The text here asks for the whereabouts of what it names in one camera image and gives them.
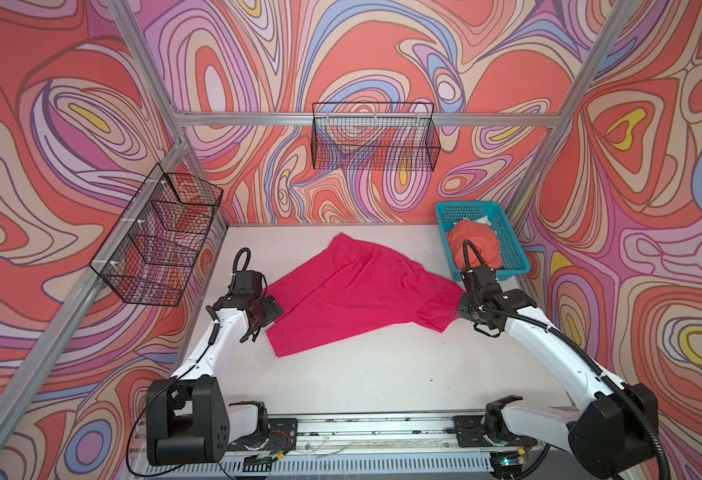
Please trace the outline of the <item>teal plastic basket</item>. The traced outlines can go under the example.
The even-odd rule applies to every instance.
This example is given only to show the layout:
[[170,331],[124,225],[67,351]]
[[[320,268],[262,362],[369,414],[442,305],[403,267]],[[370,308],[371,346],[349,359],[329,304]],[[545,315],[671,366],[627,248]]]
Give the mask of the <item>teal plastic basket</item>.
[[458,282],[461,280],[461,273],[454,263],[447,233],[464,219],[479,220],[487,218],[490,222],[489,227],[495,232],[500,242],[500,255],[503,260],[503,267],[496,271],[499,281],[508,281],[517,275],[525,275],[530,272],[530,262],[500,204],[487,201],[443,201],[435,205],[435,213],[450,277],[454,281]]

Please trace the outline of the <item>magenta t shirt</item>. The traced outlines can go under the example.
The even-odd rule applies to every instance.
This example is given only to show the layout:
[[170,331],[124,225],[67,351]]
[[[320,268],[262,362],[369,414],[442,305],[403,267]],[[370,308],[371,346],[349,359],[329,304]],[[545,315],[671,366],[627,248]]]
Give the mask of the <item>magenta t shirt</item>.
[[464,290],[393,249],[339,234],[269,292],[284,315],[267,336],[286,357],[397,324],[442,333]]

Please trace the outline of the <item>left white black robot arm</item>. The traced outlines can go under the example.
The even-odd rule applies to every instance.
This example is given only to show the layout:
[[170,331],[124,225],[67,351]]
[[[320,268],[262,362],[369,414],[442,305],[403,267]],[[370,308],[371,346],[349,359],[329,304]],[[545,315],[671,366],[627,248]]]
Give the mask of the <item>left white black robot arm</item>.
[[283,314],[267,293],[262,273],[232,274],[229,290],[206,308],[211,315],[202,339],[168,379],[147,392],[146,450],[154,467],[217,463],[237,441],[265,444],[268,412],[262,401],[224,400],[217,374],[237,345],[255,340]]

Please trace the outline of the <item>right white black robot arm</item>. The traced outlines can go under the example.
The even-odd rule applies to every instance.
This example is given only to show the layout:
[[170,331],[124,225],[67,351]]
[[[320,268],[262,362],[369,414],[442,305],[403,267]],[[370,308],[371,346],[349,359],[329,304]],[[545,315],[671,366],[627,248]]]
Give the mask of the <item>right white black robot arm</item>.
[[658,476],[671,465],[658,432],[658,399],[645,385],[628,384],[601,366],[554,326],[537,303],[519,289],[503,290],[495,272],[473,267],[461,274],[465,286],[459,317],[490,338],[506,334],[525,347],[564,388],[570,409],[535,407],[508,395],[485,407],[486,441],[504,444],[529,437],[572,454],[599,479],[655,460]]

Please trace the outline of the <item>coral orange t shirt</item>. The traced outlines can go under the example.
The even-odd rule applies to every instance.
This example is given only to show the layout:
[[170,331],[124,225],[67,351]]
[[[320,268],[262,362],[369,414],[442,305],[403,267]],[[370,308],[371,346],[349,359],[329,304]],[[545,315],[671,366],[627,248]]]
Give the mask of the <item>coral orange t shirt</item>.
[[446,238],[453,262],[458,270],[466,269],[466,260],[463,253],[463,244],[466,240],[476,247],[482,260],[490,268],[499,270],[503,266],[502,244],[495,231],[484,223],[477,223],[468,219],[461,220],[446,233]]

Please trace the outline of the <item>white cloth in basket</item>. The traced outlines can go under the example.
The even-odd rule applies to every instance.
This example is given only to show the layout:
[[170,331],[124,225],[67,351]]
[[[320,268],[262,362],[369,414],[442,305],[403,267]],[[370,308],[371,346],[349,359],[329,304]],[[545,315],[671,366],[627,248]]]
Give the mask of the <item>white cloth in basket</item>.
[[488,227],[491,227],[491,226],[492,226],[492,222],[491,222],[491,220],[490,220],[487,216],[484,216],[484,217],[481,217],[481,218],[479,218],[479,219],[476,219],[476,220],[475,220],[475,223],[487,225]]

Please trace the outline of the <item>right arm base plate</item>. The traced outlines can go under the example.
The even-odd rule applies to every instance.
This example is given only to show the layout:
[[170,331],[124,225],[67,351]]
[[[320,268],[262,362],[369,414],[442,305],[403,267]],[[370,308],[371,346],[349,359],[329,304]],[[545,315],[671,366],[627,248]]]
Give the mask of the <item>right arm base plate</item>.
[[444,429],[448,435],[453,435],[461,448],[478,447],[523,447],[530,449],[538,445],[538,441],[529,437],[512,436],[510,440],[491,440],[484,430],[483,415],[458,415],[452,418],[453,425]]

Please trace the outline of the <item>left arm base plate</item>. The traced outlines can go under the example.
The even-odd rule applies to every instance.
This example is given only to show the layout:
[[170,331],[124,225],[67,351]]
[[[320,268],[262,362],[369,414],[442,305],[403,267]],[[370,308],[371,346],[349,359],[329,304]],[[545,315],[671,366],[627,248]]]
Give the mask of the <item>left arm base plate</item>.
[[295,449],[299,420],[294,417],[276,417],[268,421],[267,432],[240,438],[228,445],[229,451],[288,453]]

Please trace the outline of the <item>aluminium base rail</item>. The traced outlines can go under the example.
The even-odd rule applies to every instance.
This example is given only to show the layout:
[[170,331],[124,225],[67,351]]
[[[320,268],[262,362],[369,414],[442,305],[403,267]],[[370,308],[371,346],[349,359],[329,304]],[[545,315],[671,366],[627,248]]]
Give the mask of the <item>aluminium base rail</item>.
[[461,448],[444,429],[481,410],[286,414],[299,420],[297,444],[284,454],[226,450],[217,463],[154,467],[144,432],[127,448],[127,479],[405,479],[468,477],[551,479],[560,465],[573,479],[588,473],[569,453],[536,447]]

